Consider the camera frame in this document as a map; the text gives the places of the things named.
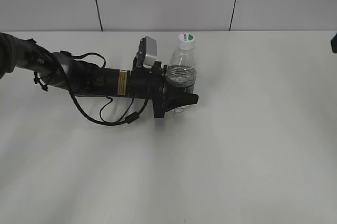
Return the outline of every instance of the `white table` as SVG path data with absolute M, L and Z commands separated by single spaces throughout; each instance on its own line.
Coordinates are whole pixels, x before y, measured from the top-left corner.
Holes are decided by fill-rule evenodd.
M 98 52 L 121 69 L 144 35 L 168 63 L 177 36 L 11 34 L 53 52 Z M 95 125 L 66 91 L 42 91 L 28 70 L 6 74 L 0 223 L 337 223 L 335 32 L 195 34 L 200 102 L 164 120 L 149 105 L 131 125 Z M 96 116 L 106 99 L 80 102 Z M 104 116 L 129 102 L 115 99 Z

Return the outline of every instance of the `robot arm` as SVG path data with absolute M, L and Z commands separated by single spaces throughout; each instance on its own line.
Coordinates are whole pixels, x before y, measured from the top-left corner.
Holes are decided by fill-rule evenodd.
M 196 104 L 198 95 L 165 88 L 166 65 L 156 59 L 156 41 L 150 37 L 141 39 L 139 50 L 133 60 L 132 70 L 98 67 L 83 60 L 86 55 L 73 56 L 69 52 L 50 53 L 38 46 L 33 39 L 22 40 L 0 33 L 0 78 L 11 73 L 15 67 L 26 68 L 35 73 L 34 81 L 47 91 L 48 85 L 67 89 L 74 104 L 90 121 L 107 126 L 131 123 L 139 118 L 148 100 L 152 100 L 155 118 L 164 118 L 165 113 L 176 107 Z M 107 123 L 88 116 L 80 107 L 76 96 L 81 97 L 129 97 L 144 99 L 138 112 L 127 116 L 124 121 Z

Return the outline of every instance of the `yellow warning label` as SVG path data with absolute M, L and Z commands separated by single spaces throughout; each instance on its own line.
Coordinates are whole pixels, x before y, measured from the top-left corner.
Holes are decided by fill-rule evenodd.
M 118 79 L 118 95 L 126 94 L 126 83 L 127 83 L 127 71 L 121 70 L 120 77 Z

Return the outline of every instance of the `plastic water bottle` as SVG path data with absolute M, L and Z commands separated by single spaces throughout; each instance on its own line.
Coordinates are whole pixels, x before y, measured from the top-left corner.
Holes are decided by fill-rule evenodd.
M 173 53 L 167 66 L 166 88 L 192 93 L 196 80 L 194 60 L 195 37 L 190 33 L 181 33 L 178 37 L 178 48 Z M 187 110 L 188 106 L 176 108 L 177 113 Z

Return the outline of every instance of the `bottle cap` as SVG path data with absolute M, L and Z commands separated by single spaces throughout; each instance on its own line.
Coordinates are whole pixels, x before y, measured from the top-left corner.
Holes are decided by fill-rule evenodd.
M 194 48 L 195 37 L 191 33 L 181 33 L 178 37 L 178 48 L 190 50 Z

